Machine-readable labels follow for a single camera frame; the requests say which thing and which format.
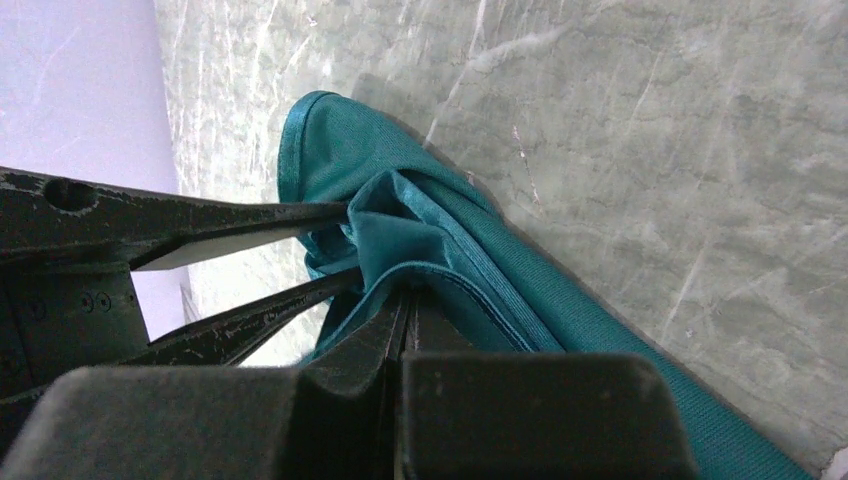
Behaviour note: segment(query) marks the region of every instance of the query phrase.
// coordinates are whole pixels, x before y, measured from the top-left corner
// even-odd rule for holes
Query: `gray marble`
[[[848,444],[845,1],[157,10],[183,192],[274,200],[293,102],[353,96],[811,471]],[[196,266],[193,295],[208,314],[302,281],[299,261],[284,242]],[[317,318],[285,341],[309,348]]]

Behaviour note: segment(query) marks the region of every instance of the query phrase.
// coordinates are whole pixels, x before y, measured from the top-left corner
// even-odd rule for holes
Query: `fabric fold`
[[[397,282],[420,282],[478,348],[635,353],[653,362],[704,478],[810,478],[525,245],[479,191],[379,112],[313,92],[292,107],[278,161],[281,202],[349,201],[349,224],[300,239],[311,274],[359,265],[365,280],[362,291],[331,306],[332,331],[322,332],[314,356],[373,315]]]

